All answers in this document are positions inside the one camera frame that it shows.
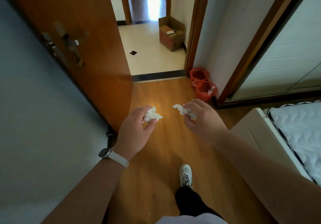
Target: hand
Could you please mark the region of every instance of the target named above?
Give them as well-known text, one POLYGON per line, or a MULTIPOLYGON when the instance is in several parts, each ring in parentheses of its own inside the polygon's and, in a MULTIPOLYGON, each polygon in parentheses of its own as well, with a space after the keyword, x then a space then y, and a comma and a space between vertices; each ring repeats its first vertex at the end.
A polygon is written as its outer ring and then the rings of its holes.
POLYGON ((195 99, 183 107, 190 109, 196 115, 196 122, 189 115, 185 114, 184 116, 186 126, 198 136, 213 141, 228 131, 217 112, 204 101, 195 99))
POLYGON ((130 161, 145 146, 154 130, 157 119, 150 120, 145 129, 142 127, 144 114, 149 109, 151 106, 132 110, 119 129, 117 143, 112 150, 127 161, 130 161))

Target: watch face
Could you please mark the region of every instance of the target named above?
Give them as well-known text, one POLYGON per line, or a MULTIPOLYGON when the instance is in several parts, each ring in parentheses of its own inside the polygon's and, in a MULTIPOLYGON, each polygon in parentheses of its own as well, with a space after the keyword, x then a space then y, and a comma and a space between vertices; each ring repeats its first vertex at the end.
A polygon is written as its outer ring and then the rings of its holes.
POLYGON ((104 148, 99 152, 98 156, 99 157, 104 157, 108 153, 108 151, 109 151, 108 148, 104 148))

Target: mattress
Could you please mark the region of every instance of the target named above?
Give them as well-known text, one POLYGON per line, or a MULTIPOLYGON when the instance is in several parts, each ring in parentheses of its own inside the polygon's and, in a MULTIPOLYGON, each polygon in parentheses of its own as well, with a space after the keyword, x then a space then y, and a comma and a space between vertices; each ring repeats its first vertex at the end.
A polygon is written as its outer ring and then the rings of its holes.
POLYGON ((321 101, 269 108, 265 113, 308 175, 321 186, 321 101))

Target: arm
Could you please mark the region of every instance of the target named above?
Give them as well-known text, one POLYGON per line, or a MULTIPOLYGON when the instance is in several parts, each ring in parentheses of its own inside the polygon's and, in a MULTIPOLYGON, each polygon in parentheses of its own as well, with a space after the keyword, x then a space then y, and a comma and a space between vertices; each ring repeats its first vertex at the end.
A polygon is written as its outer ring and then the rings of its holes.
POLYGON ((320 186, 234 136, 205 102, 197 99, 184 107, 197 116, 195 123, 185 115, 185 124, 230 161, 277 222, 320 222, 320 186))
MULTIPOLYGON (((128 161, 145 146, 155 127, 155 119, 145 129, 141 124, 145 112, 150 108, 134 109, 120 127, 117 143, 112 150, 128 161)), ((102 159, 42 223, 101 224, 123 170, 124 167, 116 161, 102 159)))

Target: bed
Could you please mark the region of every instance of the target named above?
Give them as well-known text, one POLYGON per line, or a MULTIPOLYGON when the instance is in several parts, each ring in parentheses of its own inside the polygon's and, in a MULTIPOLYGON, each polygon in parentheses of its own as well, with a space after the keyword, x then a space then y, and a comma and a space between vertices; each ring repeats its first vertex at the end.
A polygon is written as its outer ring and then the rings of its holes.
POLYGON ((254 108, 231 131, 321 186, 321 101, 254 108))

